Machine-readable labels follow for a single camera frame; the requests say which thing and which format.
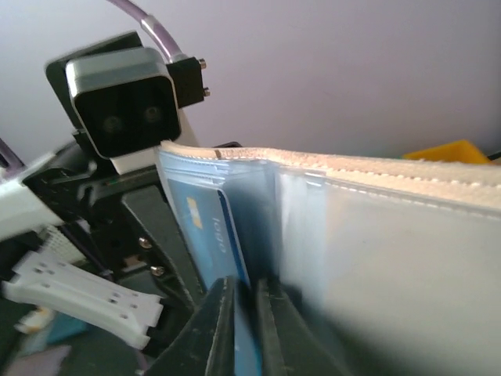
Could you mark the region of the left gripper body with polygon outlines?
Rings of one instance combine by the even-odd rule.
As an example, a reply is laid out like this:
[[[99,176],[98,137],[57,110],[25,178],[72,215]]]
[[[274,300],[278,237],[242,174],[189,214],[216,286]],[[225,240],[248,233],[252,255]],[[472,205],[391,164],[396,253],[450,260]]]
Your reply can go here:
[[[168,257],[175,249],[188,250],[163,191],[154,149],[123,156],[114,165],[88,140],[73,141],[23,183],[63,220],[61,232],[115,277],[124,275],[125,260],[133,255],[171,269]],[[147,215],[152,224],[168,219],[166,251],[140,247],[137,237],[146,228]]]

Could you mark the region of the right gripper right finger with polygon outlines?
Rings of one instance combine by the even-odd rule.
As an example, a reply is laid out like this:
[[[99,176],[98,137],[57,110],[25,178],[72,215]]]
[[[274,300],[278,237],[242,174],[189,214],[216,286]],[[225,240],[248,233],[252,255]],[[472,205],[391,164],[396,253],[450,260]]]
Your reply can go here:
[[[315,339],[278,281],[258,281],[256,308],[263,375],[348,374]]]

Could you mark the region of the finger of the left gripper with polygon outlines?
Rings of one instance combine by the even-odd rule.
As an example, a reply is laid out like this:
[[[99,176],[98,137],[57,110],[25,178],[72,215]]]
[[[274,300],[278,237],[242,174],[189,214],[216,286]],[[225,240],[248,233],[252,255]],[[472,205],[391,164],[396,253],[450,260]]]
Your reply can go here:
[[[121,206],[156,286],[180,305],[195,309],[206,288],[159,188],[148,186],[126,193]]]

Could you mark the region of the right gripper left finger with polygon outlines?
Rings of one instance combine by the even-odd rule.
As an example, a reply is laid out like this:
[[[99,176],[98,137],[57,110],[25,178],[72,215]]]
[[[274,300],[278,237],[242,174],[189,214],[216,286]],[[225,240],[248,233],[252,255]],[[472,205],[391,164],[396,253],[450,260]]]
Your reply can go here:
[[[150,342],[156,359],[145,375],[233,375],[235,371],[234,277],[217,279],[198,306],[166,296]]]

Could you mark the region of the white card holder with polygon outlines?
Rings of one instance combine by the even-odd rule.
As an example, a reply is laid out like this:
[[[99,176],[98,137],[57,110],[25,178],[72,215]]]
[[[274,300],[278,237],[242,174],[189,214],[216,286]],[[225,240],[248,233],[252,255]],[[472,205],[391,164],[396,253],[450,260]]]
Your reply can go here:
[[[227,196],[250,287],[276,277],[319,340],[375,374],[500,372],[500,169],[164,141],[167,179]]]

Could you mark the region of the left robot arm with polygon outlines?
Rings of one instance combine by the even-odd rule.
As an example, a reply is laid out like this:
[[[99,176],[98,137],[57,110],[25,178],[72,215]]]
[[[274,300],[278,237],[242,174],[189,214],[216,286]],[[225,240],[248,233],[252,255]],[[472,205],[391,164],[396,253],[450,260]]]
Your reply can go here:
[[[1,185],[1,295],[51,309],[99,327],[147,354],[171,351],[200,335],[211,348],[228,349],[234,335],[232,279],[216,280],[202,293],[180,237],[168,243],[139,237],[133,244],[160,260],[174,284],[161,297],[135,291],[76,267],[67,257],[87,248],[75,237],[78,224],[64,222],[32,192],[27,179],[72,154],[75,145],[46,154]]]

